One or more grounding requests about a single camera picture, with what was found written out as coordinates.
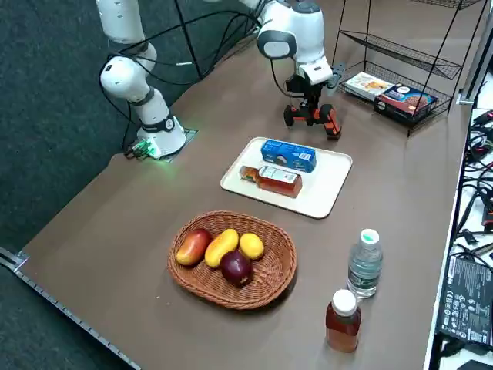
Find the blue box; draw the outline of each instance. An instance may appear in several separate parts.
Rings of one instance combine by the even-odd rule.
[[[315,150],[305,146],[268,140],[260,151],[262,152],[263,160],[266,162],[292,168],[293,170],[312,172],[317,165]]]

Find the bottle label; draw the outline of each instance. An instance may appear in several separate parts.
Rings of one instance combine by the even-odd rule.
[[[357,276],[350,268],[348,275],[349,281],[352,283],[352,285],[359,289],[375,288],[378,285],[378,280],[380,280],[380,274],[371,279],[364,279]]]
[[[267,179],[282,181],[283,183],[294,183],[298,176],[295,173],[279,170],[271,166],[263,166],[260,168],[259,174]]]

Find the yellow fruit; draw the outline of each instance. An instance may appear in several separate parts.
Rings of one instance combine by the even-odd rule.
[[[244,234],[240,238],[240,249],[249,259],[257,260],[262,257],[263,243],[255,234]]]
[[[223,231],[206,249],[207,266],[218,267],[223,255],[236,249],[239,238],[238,233],[233,229]]]

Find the snack box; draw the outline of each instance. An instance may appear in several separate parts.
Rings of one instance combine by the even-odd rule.
[[[315,150],[283,141],[268,140],[260,150],[263,160],[303,172],[312,172],[317,165]]]
[[[359,72],[355,77],[347,80],[344,85],[349,93],[371,102],[374,102],[378,95],[394,86],[393,83],[385,82],[365,72]]]
[[[438,101],[436,96],[398,83],[375,99],[374,110],[408,126],[425,118]]]

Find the fruit basket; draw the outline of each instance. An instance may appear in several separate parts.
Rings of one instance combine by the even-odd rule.
[[[219,269],[201,261],[195,267],[176,262],[176,252],[187,233],[197,228],[213,237],[233,228],[239,235],[254,233],[263,241],[264,256],[253,262],[253,280],[237,288],[224,279]],[[173,240],[168,254],[168,270],[177,284],[188,291],[226,308],[248,310],[265,306],[286,289],[294,276],[297,256],[293,241],[282,229],[246,214],[217,210],[198,216],[185,225]]]

